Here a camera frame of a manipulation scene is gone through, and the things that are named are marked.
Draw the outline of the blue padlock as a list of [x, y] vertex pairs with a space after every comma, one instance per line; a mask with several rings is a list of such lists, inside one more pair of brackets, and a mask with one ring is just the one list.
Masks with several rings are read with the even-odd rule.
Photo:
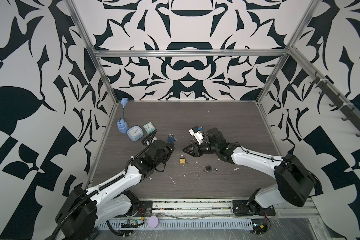
[[176, 137], [174, 134], [169, 134], [168, 138], [167, 138], [167, 142], [168, 143], [175, 143], [177, 141]]

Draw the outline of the brass padlock with key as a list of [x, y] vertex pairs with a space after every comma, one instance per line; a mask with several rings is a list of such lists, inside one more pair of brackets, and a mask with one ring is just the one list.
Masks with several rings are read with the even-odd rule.
[[180, 155], [179, 157], [179, 163], [180, 164], [187, 164], [187, 160], [184, 155]]

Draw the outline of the black padlock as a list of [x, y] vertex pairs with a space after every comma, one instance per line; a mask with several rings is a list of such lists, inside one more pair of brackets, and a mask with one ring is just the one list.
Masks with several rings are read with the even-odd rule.
[[203, 169], [203, 172], [204, 173], [217, 173], [218, 172], [218, 169], [217, 168], [213, 168], [213, 167], [211, 167], [210, 165], [207, 165], [207, 166], [205, 166], [205, 168]]

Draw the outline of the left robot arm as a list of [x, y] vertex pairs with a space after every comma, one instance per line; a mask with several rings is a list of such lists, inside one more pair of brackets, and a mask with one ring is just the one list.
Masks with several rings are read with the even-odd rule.
[[86, 240], [98, 224], [135, 214], [140, 201], [129, 188], [152, 175], [158, 165], [165, 165], [175, 150], [173, 143], [158, 140], [155, 134], [142, 140], [145, 148], [132, 156], [120, 173], [85, 190], [74, 188], [58, 212], [57, 226], [48, 238], [54, 240], [62, 233], [66, 240]]

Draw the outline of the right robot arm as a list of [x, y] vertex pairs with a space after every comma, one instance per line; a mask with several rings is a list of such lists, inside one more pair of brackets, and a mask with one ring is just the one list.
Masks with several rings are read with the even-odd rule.
[[244, 166], [274, 180], [267, 188], [258, 188], [248, 200], [235, 200], [233, 213], [238, 217], [275, 216], [275, 206], [290, 204], [303, 207], [308, 198], [322, 189], [317, 176], [306, 169], [293, 154], [272, 156], [252, 151], [239, 143], [193, 143], [183, 149], [192, 157], [217, 155], [232, 165]]

